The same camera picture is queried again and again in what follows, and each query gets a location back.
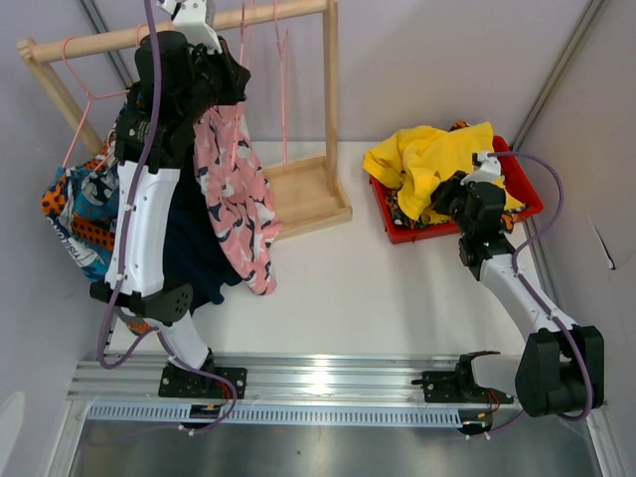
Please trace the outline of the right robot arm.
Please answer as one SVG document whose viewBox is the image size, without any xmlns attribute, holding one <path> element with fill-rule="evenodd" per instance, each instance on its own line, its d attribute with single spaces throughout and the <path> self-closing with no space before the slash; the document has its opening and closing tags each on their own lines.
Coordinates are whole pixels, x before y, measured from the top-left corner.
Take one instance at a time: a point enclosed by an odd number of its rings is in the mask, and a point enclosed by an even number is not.
<svg viewBox="0 0 636 477">
<path fill-rule="evenodd" d="M 501 224 L 505 199 L 502 188 L 462 171 L 432 195 L 433 208 L 448 214 L 461 232 L 463 265 L 498 299 L 525 340 L 519 356 L 462 355 L 455 392 L 472 401 L 492 389 L 516 398 L 529 416 L 583 420 L 604 400 L 604 338 L 559 309 L 521 270 Z"/>
</svg>

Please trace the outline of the pink hanger of yellow shorts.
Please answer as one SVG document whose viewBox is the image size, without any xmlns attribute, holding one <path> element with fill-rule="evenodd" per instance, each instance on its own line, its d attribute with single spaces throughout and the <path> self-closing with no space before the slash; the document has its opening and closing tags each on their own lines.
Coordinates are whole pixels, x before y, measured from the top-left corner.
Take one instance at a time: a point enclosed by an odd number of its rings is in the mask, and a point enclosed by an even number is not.
<svg viewBox="0 0 636 477">
<path fill-rule="evenodd" d="M 247 3 L 245 0 L 241 1 L 240 8 L 240 24 L 239 24 L 239 34 L 240 34 L 240 43 L 239 43 L 239 64 L 242 66 L 245 61 L 245 38 L 249 29 L 249 26 L 245 22 L 246 18 L 246 6 Z M 235 116 L 233 120 L 233 137 L 232 137 L 232 149 L 231 149 L 231 166 L 234 167 L 236 164 L 237 156 L 238 156 L 238 141 L 239 141 L 239 126 L 240 120 L 243 116 L 243 103 L 240 102 L 235 109 Z"/>
</svg>

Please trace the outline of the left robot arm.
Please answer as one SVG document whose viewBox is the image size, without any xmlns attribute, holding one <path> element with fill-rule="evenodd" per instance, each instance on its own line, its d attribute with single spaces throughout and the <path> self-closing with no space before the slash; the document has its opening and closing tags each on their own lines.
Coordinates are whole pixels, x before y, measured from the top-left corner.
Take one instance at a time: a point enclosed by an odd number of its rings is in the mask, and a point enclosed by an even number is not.
<svg viewBox="0 0 636 477">
<path fill-rule="evenodd" d="M 214 358 L 192 320 L 192 286 L 165 275 L 166 232 L 182 170 L 193 157 L 196 122 L 213 106 L 244 101 L 250 73 L 225 39 L 208 46 L 177 31 L 146 36 L 134 60 L 139 80 L 115 123 L 114 249 L 89 294 L 105 303 L 106 320 L 118 308 L 148 320 L 170 362 L 184 369 L 181 386 L 202 398 L 216 384 Z"/>
</svg>

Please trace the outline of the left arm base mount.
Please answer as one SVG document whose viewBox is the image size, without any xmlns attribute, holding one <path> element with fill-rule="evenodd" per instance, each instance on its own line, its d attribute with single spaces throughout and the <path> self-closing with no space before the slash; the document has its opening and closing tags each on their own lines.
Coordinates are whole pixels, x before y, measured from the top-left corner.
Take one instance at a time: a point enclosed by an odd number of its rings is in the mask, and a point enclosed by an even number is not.
<svg viewBox="0 0 636 477">
<path fill-rule="evenodd" d="M 238 399 L 244 398 L 247 369 L 217 367 L 215 372 L 233 384 Z M 232 391 L 225 383 L 203 377 L 168 364 L 164 367 L 158 396 L 160 398 L 231 399 Z"/>
</svg>

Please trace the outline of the pink hanger of camouflage shorts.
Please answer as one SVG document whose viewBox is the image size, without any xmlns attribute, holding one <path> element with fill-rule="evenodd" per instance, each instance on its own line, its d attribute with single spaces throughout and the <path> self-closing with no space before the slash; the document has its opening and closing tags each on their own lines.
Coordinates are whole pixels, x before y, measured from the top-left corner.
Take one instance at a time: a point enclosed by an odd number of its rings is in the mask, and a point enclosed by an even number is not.
<svg viewBox="0 0 636 477">
<path fill-rule="evenodd" d="M 287 46 L 289 42 L 288 31 L 282 31 L 279 26 L 279 2 L 273 2 L 273 23 L 276 37 L 276 47 L 279 60 L 280 79 L 280 107 L 282 129 L 282 160 L 283 165 L 288 163 L 288 123 L 287 123 Z"/>
</svg>

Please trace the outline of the yellow shorts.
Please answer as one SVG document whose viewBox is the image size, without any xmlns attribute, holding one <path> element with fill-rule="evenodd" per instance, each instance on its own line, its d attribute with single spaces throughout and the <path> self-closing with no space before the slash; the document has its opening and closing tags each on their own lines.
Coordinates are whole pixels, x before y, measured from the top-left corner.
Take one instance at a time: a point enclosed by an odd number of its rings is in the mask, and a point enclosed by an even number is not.
<svg viewBox="0 0 636 477">
<path fill-rule="evenodd" d="M 448 222 L 435 212 L 431 195 L 457 171 L 473 171 L 472 155 L 493 150 L 494 130 L 489 122 L 445 131 L 429 125 L 400 129 L 369 149 L 363 169 L 397 192 L 399 209 L 427 226 Z"/>
</svg>

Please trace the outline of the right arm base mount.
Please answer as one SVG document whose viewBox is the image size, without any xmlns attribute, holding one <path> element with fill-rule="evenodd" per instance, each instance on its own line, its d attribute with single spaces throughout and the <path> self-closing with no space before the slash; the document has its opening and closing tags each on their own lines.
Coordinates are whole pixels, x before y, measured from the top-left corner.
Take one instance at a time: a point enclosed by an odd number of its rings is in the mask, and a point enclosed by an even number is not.
<svg viewBox="0 0 636 477">
<path fill-rule="evenodd" d="M 422 390 L 424 400 L 428 403 L 512 404 L 512 396 L 499 390 L 481 387 L 475 382 L 471 369 L 472 361 L 489 355 L 499 355 L 499 352 L 463 354 L 452 371 L 424 371 L 410 384 Z"/>
</svg>

